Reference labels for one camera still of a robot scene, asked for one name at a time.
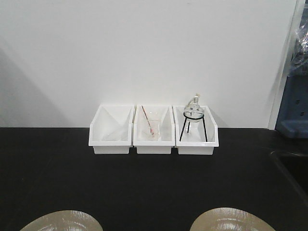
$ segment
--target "plastic bag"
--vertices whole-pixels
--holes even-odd
[[[290,74],[308,75],[308,9],[303,11],[299,29],[296,31],[296,43],[291,60]]]

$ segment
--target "black metal tripod stand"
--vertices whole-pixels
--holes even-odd
[[[184,131],[184,128],[185,128],[187,119],[191,119],[191,120],[199,120],[199,119],[202,119],[202,121],[203,121],[203,128],[204,128],[204,134],[205,134],[205,141],[207,142],[207,135],[206,135],[206,129],[205,129],[204,115],[202,115],[202,117],[197,118],[197,119],[195,119],[195,118],[190,118],[190,117],[186,116],[184,113],[183,113],[183,115],[184,115],[184,117],[185,117],[185,121],[184,121],[184,125],[183,125],[183,128],[182,128],[182,132],[181,132],[181,136],[180,136],[180,141],[181,141],[182,136],[183,136],[183,131]],[[190,126],[190,124],[191,124],[191,123],[188,122],[187,133],[189,133],[189,126]]]

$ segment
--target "white plastic bin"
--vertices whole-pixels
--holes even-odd
[[[133,144],[137,147],[138,154],[170,154],[175,145],[175,126],[171,106],[143,106],[148,121],[141,105],[137,105],[134,121]]]
[[[212,155],[214,147],[218,147],[218,127],[210,112],[208,106],[201,106],[204,111],[205,129],[207,134],[207,142],[205,141],[205,134],[203,122],[190,123],[189,133],[187,133],[188,122],[183,132],[180,141],[180,134],[182,132],[185,117],[183,115],[185,106],[173,106],[175,126],[176,126],[176,147],[179,154],[199,154]]]
[[[132,105],[100,105],[90,124],[89,146],[95,154],[128,154],[132,147]]]

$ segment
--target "storage bin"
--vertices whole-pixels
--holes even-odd
[[[90,124],[95,154],[128,154],[132,147],[133,105],[100,105]]]
[[[205,141],[205,133],[203,122],[190,123],[189,133],[187,133],[188,122],[186,123],[182,139],[180,134],[184,124],[185,117],[183,115],[185,106],[173,106],[173,113],[176,126],[176,147],[179,154],[199,154],[212,155],[214,147],[218,147],[218,127],[210,112],[208,106],[201,106],[205,113],[205,130],[207,134],[207,142]]]
[[[171,106],[137,105],[133,144],[138,154],[170,154],[175,145],[175,127]]]
[[[308,75],[288,77],[276,130],[288,138],[308,138]]]

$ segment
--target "tripod leg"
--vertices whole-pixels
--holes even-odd
[[[182,136],[183,136],[183,131],[184,131],[184,128],[185,128],[186,120],[187,120],[187,118],[185,118],[185,121],[184,121],[184,125],[183,125],[181,136],[180,136],[180,141],[181,141]]]
[[[189,132],[189,126],[191,125],[190,122],[188,122],[188,128],[187,128],[187,133]]]
[[[205,134],[205,141],[207,142],[207,135],[206,135],[204,117],[202,117],[202,120],[203,120],[203,128],[204,128],[204,134]]]

